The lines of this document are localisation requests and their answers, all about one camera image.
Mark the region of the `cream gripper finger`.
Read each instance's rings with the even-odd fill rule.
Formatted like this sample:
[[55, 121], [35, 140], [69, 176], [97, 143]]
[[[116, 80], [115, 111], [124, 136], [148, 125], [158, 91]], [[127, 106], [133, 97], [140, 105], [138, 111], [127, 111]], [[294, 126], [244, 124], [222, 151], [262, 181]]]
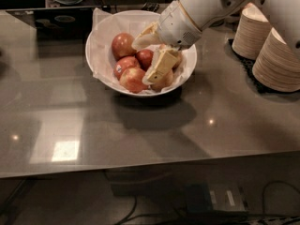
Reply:
[[151, 22], [141, 33], [133, 40], [131, 46], [135, 50], [141, 50], [150, 45], [159, 44], [159, 36], [157, 33], [158, 23]]
[[158, 83], [178, 61], [179, 51], [172, 47], [156, 48], [151, 66], [147, 69], [142, 82], [146, 85]]

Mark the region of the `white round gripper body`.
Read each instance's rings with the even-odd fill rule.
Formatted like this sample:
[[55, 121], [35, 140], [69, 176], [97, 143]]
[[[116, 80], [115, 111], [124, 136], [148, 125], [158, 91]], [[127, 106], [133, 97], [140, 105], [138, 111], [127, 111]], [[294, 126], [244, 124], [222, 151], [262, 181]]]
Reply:
[[161, 12], [157, 33], [163, 43], [181, 50], [189, 49], [202, 36], [202, 31], [189, 18], [178, 0], [172, 1]]

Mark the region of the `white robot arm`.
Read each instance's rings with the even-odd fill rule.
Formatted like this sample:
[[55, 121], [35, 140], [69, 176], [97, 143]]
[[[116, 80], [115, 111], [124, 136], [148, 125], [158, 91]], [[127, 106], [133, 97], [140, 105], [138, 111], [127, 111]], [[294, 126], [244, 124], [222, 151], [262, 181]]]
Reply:
[[173, 52], [186, 50], [211, 24], [234, 14], [247, 4], [258, 8], [278, 31], [295, 55], [300, 55], [300, 0], [174, 0], [133, 41], [136, 50], [164, 44], [142, 82], [160, 81], [175, 63]]

